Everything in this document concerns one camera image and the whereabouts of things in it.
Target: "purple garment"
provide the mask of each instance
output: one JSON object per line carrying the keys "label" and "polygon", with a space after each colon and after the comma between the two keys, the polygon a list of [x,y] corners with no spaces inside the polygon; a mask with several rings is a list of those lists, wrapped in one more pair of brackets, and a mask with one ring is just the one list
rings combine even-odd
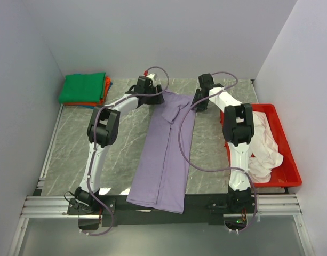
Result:
{"label": "purple garment", "polygon": [[[178,132],[193,100],[191,95],[164,92],[165,103],[156,106],[146,142],[126,201],[170,212],[182,213],[189,164],[181,155]],[[195,112],[190,111],[181,129],[181,144],[190,154]]]}

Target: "table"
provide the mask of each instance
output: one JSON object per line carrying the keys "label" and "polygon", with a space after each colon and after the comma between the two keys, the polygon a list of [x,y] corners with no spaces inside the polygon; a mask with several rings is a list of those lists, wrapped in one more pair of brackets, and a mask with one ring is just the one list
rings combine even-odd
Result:
{"label": "table", "polygon": [[[107,101],[120,98],[137,79],[114,79]],[[161,80],[165,87],[166,80]],[[233,80],[215,79],[224,86]],[[170,91],[181,94],[194,94],[198,88],[197,79],[171,79]],[[229,90],[237,100],[247,103],[258,103],[252,82],[240,79],[239,83]],[[119,124],[116,142],[108,152],[101,175],[101,188],[104,193],[127,194],[131,187],[140,155],[145,143],[151,115],[155,106],[143,105],[124,117]],[[197,113],[193,131],[190,159],[200,167],[216,169],[228,166],[224,147],[222,127],[219,123],[220,110],[213,103],[203,113]],[[42,196],[59,196],[67,191],[74,192],[84,174],[89,141],[86,135],[92,109],[65,106],[58,125],[53,150]],[[193,167],[189,168],[187,194],[227,193],[230,172],[205,173]],[[283,193],[283,188],[261,188],[260,193]]]}

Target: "gray wall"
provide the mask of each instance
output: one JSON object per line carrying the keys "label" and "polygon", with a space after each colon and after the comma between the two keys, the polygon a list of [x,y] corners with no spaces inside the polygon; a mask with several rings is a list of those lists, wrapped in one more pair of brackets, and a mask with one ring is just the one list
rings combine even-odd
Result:
{"label": "gray wall", "polygon": [[23,0],[64,74],[256,78],[296,0]]}
{"label": "gray wall", "polygon": [[279,113],[303,181],[316,255],[327,255],[327,0],[298,0],[255,82]]}
{"label": "gray wall", "polygon": [[0,255],[36,187],[59,110],[60,70],[22,1],[0,1]]}

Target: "green cloth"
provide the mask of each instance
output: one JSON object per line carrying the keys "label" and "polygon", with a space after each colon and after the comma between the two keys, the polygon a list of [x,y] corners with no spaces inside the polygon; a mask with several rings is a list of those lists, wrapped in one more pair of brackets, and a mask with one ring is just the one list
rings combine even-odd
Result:
{"label": "green cloth", "polygon": [[104,98],[104,73],[67,75],[59,103],[93,102]]}

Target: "blue cloth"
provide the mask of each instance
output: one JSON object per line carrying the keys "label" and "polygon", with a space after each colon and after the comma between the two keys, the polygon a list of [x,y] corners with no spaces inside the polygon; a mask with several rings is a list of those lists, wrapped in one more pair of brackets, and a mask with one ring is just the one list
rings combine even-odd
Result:
{"label": "blue cloth", "polygon": [[[193,96],[164,92],[164,104],[156,106],[150,121],[146,142],[127,197],[129,203],[182,213],[189,164],[178,144],[183,116]],[[181,143],[190,154],[195,112],[190,111],[181,129]]]}

